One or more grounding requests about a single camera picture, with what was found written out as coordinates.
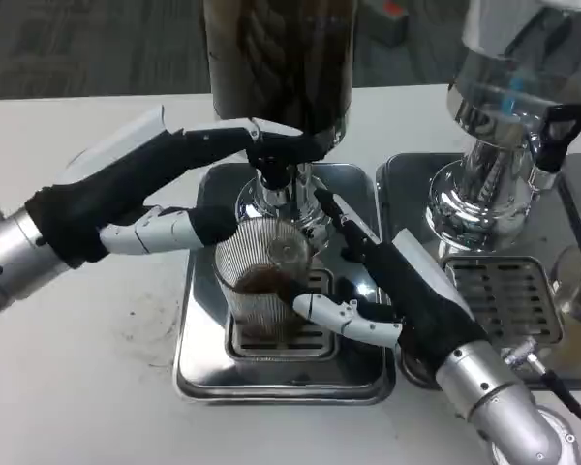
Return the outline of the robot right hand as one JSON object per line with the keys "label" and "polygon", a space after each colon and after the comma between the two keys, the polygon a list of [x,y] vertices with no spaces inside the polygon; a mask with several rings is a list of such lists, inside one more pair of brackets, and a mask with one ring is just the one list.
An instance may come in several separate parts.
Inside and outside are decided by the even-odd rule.
{"label": "robot right hand", "polygon": [[431,374],[459,348],[488,340],[469,305],[409,230],[383,241],[339,195],[319,188],[315,196],[391,304],[318,294],[293,281],[278,296],[297,315],[350,340],[391,349],[399,345]]}

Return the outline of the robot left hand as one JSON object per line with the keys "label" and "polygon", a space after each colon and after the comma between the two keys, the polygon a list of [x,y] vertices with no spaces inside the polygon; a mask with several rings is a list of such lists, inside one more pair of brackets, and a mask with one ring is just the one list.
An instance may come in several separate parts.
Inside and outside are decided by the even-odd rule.
{"label": "robot left hand", "polygon": [[238,152],[283,187],[283,168],[316,162],[325,149],[296,128],[259,118],[221,120],[171,132],[157,107],[99,145],[81,152],[61,180],[24,205],[38,231],[71,268],[109,254],[198,250],[237,231],[225,206],[147,207],[151,195],[187,171]]}

